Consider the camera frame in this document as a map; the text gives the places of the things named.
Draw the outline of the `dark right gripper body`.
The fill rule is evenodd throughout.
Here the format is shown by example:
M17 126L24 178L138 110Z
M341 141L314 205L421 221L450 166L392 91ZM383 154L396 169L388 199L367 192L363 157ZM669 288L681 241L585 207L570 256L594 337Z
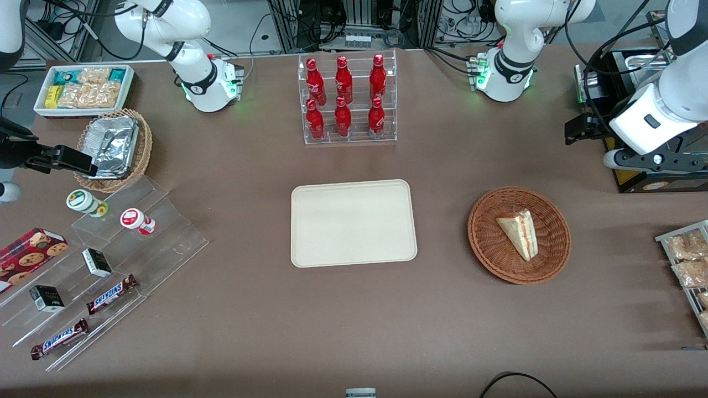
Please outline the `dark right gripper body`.
M40 144L31 131L1 117L1 169L24 167L38 153Z

